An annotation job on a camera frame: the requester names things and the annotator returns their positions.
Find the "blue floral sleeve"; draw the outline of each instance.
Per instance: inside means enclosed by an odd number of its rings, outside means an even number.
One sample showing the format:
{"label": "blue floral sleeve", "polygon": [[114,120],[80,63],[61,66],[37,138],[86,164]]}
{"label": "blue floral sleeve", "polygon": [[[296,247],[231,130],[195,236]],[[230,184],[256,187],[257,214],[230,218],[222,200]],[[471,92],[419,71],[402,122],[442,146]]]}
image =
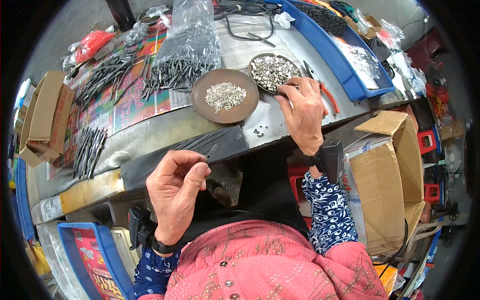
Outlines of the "blue floral sleeve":
{"label": "blue floral sleeve", "polygon": [[312,178],[310,171],[302,181],[305,198],[312,206],[310,243],[318,254],[345,241],[358,241],[355,222],[350,216],[345,191],[328,182],[326,174]]}
{"label": "blue floral sleeve", "polygon": [[143,248],[142,258],[135,269],[135,297],[146,294],[162,294],[167,291],[168,280],[180,261],[180,250],[172,256],[161,257],[153,252],[152,248]]}

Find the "hand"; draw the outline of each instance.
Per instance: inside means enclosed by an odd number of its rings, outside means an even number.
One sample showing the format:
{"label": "hand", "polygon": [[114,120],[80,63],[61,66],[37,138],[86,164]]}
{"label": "hand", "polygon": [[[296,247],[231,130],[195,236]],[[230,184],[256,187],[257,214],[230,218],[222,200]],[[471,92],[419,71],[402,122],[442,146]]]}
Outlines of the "hand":
{"label": "hand", "polygon": [[158,220],[157,241],[174,245],[192,222],[198,191],[206,189],[205,177],[212,172],[204,159],[194,151],[171,150],[148,176],[147,190]]}
{"label": "hand", "polygon": [[285,115],[288,132],[303,154],[314,156],[324,142],[322,118],[327,115],[318,81],[293,77],[277,89],[288,97],[275,96]]}

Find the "red pliers handle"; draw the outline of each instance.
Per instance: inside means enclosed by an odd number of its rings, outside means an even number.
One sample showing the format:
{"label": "red pliers handle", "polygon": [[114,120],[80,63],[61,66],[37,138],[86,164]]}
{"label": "red pliers handle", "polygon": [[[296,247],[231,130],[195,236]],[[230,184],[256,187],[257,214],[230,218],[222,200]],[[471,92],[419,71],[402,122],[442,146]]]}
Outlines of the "red pliers handle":
{"label": "red pliers handle", "polygon": [[330,100],[330,103],[332,103],[333,111],[336,114],[340,113],[340,109],[338,108],[338,104],[336,103],[336,100],[333,97],[332,93],[330,93],[330,91],[326,88],[325,82],[319,82],[319,85],[320,85],[320,90],[322,92],[324,92],[325,95],[327,95],[328,99]]}

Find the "fingernail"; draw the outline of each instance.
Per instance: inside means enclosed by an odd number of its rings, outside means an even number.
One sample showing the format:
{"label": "fingernail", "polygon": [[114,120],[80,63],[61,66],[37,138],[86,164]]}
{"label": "fingernail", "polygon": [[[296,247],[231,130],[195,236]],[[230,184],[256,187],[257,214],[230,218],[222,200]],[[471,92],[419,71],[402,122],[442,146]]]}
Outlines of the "fingernail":
{"label": "fingernail", "polygon": [[201,164],[197,167],[197,170],[195,171],[197,172],[198,175],[203,176],[205,175],[205,172],[207,172],[207,169],[208,169],[207,164]]}

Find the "metal dish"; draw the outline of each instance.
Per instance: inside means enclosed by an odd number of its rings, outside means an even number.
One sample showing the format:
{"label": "metal dish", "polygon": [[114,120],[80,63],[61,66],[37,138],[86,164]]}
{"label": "metal dish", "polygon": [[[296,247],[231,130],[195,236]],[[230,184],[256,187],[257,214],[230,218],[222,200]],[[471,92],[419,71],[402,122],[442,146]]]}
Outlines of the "metal dish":
{"label": "metal dish", "polygon": [[300,69],[299,69],[291,60],[289,60],[288,58],[286,58],[286,57],[284,57],[284,56],[281,56],[281,55],[275,55],[275,54],[273,54],[273,53],[262,53],[262,54],[259,54],[259,55],[255,56],[254,58],[252,58],[252,60],[248,63],[248,75],[250,76],[250,78],[253,80],[253,82],[255,82],[255,84],[256,84],[259,88],[261,88],[261,89],[263,89],[264,91],[269,92],[269,93],[271,93],[271,94],[273,94],[273,95],[282,95],[282,93],[280,93],[280,92],[269,91],[268,89],[264,88],[261,84],[259,84],[255,79],[253,79],[253,75],[252,75],[252,62],[253,62],[256,58],[262,58],[262,57],[264,57],[264,56],[276,56],[276,57],[283,58],[284,60],[289,61],[289,62],[295,67],[295,69],[298,70],[300,76],[301,76],[301,71],[300,71]]}
{"label": "metal dish", "polygon": [[[205,96],[210,86],[223,82],[231,82],[244,88],[247,97],[242,103],[228,111],[222,108],[215,113],[215,109],[205,103]],[[251,115],[257,108],[260,95],[255,81],[247,74],[233,69],[215,69],[205,73],[195,82],[191,97],[193,107],[202,117],[212,122],[229,124],[240,122]]]}

